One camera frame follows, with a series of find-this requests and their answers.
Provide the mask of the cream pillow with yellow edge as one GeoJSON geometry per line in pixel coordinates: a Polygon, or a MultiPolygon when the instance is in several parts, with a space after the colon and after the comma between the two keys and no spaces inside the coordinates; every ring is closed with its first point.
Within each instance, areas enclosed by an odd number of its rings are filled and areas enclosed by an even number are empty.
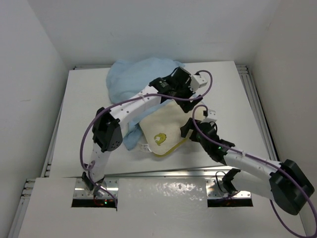
{"type": "Polygon", "coordinates": [[[138,142],[140,151],[164,157],[186,141],[180,128],[192,113],[185,113],[175,101],[170,101],[139,122],[143,133],[138,142]]]}

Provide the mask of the light blue pillowcase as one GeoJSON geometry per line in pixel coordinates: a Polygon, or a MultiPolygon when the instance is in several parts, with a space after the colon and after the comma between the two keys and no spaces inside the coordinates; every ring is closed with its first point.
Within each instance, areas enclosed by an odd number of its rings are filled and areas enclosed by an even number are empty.
{"type": "MultiPolygon", "coordinates": [[[[177,67],[185,67],[185,64],[167,58],[148,58],[138,62],[116,61],[106,76],[106,87],[111,103],[115,104],[132,98],[151,81],[172,74],[177,67]]],[[[123,144],[127,150],[133,150],[143,135],[139,122],[168,102],[170,100],[150,108],[130,121],[128,132],[123,138],[123,144]]]]}

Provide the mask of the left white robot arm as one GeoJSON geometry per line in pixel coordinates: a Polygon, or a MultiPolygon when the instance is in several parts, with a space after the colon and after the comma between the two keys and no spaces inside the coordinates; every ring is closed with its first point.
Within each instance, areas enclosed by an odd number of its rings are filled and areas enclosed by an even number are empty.
{"type": "Polygon", "coordinates": [[[191,74],[177,67],[170,75],[151,81],[132,98],[107,108],[99,108],[88,126],[93,134],[93,150],[88,164],[83,158],[84,143],[80,145],[80,163],[84,170],[82,180],[87,189],[93,191],[102,183],[111,152],[122,144],[125,136],[122,130],[132,120],[168,99],[175,100],[182,111],[187,113],[202,100],[202,95],[195,97],[194,94],[206,85],[211,86],[212,80],[205,79],[199,72],[191,74]]]}

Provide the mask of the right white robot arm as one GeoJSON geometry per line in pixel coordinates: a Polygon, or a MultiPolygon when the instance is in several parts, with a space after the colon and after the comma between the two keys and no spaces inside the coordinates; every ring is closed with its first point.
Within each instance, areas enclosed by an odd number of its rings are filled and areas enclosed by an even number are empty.
{"type": "Polygon", "coordinates": [[[225,193],[250,191],[274,201],[288,214],[297,215],[315,191],[294,161],[271,161],[242,154],[234,143],[218,136],[214,122],[188,119],[180,134],[199,143],[213,161],[231,167],[220,186],[225,193]]]}

